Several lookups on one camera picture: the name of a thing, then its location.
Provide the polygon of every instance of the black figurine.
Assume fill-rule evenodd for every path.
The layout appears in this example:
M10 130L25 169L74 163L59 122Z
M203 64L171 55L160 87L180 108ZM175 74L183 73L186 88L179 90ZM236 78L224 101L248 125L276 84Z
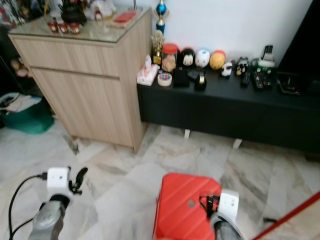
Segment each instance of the black figurine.
M241 76L244 75L247 70L248 70L248 66L249 66L249 61L247 57L240 57L237 67L236 67L236 75L237 76Z
M195 65L195 51L191 48L185 48L181 52L181 63L180 65L187 68L192 68Z
M200 72L195 83L194 83L194 90L203 91L207 87L207 79L203 72Z

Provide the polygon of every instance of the glass top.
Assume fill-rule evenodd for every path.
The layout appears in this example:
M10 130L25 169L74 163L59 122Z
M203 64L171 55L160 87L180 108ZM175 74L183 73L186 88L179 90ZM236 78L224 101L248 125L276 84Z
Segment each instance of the glass top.
M116 6L117 13L115 17L119 16L121 13L128 11L130 6ZM51 16L43 16L31 22L25 23L22 26L18 26L12 29L9 33L16 35L30 35L30 36L40 36L40 37L54 37L63 39L78 39L78 40L89 40L89 41L100 41L117 43L125 33L131 29L136 22L138 22L151 8L149 6L138 7L136 15L133 20L127 23L125 27L115 27L115 23L112 19L109 20L87 20L83 27L80 28L79 34L72 34L69 29L69 33L63 34L60 30L59 33L53 33L48 26L48 22L53 21Z

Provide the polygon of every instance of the glass jar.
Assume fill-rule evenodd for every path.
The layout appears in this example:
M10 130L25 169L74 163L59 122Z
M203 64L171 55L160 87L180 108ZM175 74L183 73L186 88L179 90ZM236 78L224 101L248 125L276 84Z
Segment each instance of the glass jar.
M165 43L162 47L162 70L168 73L177 66L178 46L173 43Z

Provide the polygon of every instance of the gold trophy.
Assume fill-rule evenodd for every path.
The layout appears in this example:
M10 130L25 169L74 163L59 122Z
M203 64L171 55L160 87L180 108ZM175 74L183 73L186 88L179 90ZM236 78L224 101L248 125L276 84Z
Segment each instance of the gold trophy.
M165 42L164 35L161 30L156 30L151 38L153 43L153 64L161 65L162 46Z

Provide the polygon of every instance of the cabinet door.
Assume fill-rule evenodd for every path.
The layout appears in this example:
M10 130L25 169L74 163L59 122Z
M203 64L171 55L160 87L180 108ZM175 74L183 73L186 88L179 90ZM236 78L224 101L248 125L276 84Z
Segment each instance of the cabinet door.
M71 135L133 146L118 79L38 68L32 72Z

